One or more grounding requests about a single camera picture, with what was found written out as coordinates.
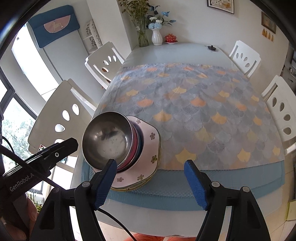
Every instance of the saucer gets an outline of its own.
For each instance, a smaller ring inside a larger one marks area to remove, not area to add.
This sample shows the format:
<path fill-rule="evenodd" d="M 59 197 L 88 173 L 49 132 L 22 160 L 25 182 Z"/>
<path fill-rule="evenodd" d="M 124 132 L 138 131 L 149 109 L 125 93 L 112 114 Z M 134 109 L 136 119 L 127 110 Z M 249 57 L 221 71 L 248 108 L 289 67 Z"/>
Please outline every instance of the saucer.
<path fill-rule="evenodd" d="M 165 43 L 167 43 L 167 44 L 175 44 L 175 43 L 178 43 L 178 40 L 176 40 L 176 42 L 172 42 L 172 43 L 169 43 L 169 42 L 165 41 Z"/>
<path fill-rule="evenodd" d="M 160 135 L 156 128 L 135 116 L 127 116 L 143 132 L 144 145 L 136 163 L 126 171 L 117 173 L 111 189 L 128 191 L 146 183 L 156 172 L 160 158 Z"/>

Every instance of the blue flower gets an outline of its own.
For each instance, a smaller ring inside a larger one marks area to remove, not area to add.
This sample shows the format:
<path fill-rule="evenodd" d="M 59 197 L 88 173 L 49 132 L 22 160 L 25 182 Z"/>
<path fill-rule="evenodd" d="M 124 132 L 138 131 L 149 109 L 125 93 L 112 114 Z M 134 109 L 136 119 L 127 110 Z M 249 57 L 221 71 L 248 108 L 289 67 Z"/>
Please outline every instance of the blue flower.
<path fill-rule="evenodd" d="M 150 24 L 148 25 L 148 28 L 149 28 L 149 29 L 154 29 L 154 25 L 155 25 L 155 23 L 150 23 Z"/>
<path fill-rule="evenodd" d="M 162 15 L 165 15 L 165 16 L 168 17 L 169 12 L 170 12 L 170 11 L 168 11 L 168 12 L 161 12 L 161 14 L 162 14 Z"/>
<path fill-rule="evenodd" d="M 161 23 L 155 23 L 154 28 L 161 29 L 162 28 Z"/>
<path fill-rule="evenodd" d="M 162 28 L 162 25 L 161 25 L 161 23 L 150 23 L 149 25 L 148 25 L 148 28 L 149 29 L 161 29 Z"/>

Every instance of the vase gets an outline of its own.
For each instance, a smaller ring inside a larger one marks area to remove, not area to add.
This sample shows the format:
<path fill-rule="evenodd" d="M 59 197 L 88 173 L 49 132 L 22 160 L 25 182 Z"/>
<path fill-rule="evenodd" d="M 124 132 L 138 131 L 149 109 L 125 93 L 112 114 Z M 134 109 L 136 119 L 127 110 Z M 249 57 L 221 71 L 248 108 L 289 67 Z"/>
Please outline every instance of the vase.
<path fill-rule="evenodd" d="M 142 21 L 133 21 L 138 34 L 139 47 L 146 47 L 149 45 L 146 35 L 145 19 Z"/>
<path fill-rule="evenodd" d="M 161 36 L 159 29 L 152 29 L 153 34 L 152 34 L 152 43 L 155 46 L 162 45 L 163 43 L 163 37 Z"/>

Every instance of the finger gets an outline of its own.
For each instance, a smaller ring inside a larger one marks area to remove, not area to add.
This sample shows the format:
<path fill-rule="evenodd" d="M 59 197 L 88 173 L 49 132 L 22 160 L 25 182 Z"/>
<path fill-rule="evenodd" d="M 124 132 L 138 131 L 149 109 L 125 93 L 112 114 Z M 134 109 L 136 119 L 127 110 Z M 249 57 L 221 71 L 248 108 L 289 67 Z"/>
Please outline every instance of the finger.
<path fill-rule="evenodd" d="M 33 231 L 33 228 L 34 228 L 34 225 L 35 225 L 35 222 L 36 221 L 33 221 L 30 219 L 29 221 L 29 231 L 30 231 L 30 237 L 31 237 L 31 234 L 32 234 L 32 231 Z"/>
<path fill-rule="evenodd" d="M 27 201 L 28 201 L 27 211 L 28 211 L 29 218 L 31 221 L 35 222 L 37 219 L 37 208 L 30 198 L 27 197 Z"/>
<path fill-rule="evenodd" d="M 26 240 L 26 234 L 9 223 L 4 223 L 7 232 L 14 240 Z"/>

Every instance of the table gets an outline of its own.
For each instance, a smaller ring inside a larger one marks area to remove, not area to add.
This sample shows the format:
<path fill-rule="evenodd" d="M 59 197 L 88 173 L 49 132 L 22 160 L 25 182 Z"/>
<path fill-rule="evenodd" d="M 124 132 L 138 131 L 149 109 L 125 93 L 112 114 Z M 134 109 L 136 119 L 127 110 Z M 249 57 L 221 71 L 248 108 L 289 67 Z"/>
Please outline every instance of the table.
<path fill-rule="evenodd" d="M 144 48 L 136 48 L 124 62 L 124 67 L 137 66 L 141 64 L 160 64 L 160 63 L 187 63 L 187 64 L 204 64 L 220 66 L 225 68 L 236 69 L 233 62 L 219 48 L 217 52 L 207 49 L 207 45 L 194 43 L 177 43 L 175 45 L 147 46 Z M 81 165 L 81 157 L 77 160 L 74 175 L 79 175 L 79 165 Z M 72 182 L 71 186 L 77 186 L 80 180 Z M 268 215 L 270 209 L 277 209 L 280 202 L 274 201 L 266 208 L 267 200 L 270 198 L 281 199 L 281 189 L 274 191 L 258 200 L 259 206 L 264 215 Z M 136 207 L 114 200 L 107 200 L 102 207 L 106 211 L 113 214 L 119 221 L 133 232 L 143 234 L 168 236 L 181 235 L 194 237 L 205 217 L 205 211 L 165 211 L 153 210 L 143 207 Z M 96 213 L 98 220 L 117 226 L 110 218 Z M 230 218 L 230 209 L 226 210 L 226 220 Z"/>

